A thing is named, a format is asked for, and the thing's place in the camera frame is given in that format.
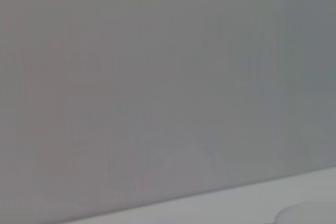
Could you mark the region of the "clear plastic cup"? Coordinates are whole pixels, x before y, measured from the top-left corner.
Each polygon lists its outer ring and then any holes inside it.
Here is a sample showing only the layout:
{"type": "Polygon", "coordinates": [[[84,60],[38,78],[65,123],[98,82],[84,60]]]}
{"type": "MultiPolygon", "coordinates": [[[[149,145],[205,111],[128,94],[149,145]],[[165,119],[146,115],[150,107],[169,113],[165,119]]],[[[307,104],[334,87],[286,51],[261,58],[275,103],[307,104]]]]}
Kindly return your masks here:
{"type": "Polygon", "coordinates": [[[272,224],[336,224],[336,202],[304,202],[279,212],[272,224]]]}

